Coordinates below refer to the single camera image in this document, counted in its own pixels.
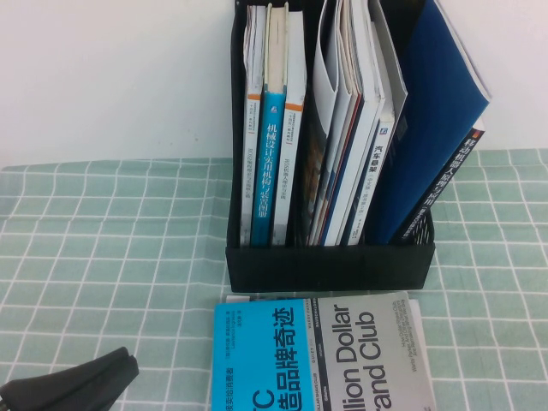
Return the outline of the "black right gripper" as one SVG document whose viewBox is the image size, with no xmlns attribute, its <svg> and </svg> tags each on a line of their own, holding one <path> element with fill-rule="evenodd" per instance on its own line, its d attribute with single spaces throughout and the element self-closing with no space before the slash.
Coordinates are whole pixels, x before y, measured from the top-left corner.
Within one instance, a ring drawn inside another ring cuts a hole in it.
<svg viewBox="0 0 548 411">
<path fill-rule="evenodd" d="M 10 411 L 13 398 L 18 410 L 108 410 L 138 374 L 137 360 L 121 347 L 79 366 L 2 385 L 0 409 Z"/>
</svg>

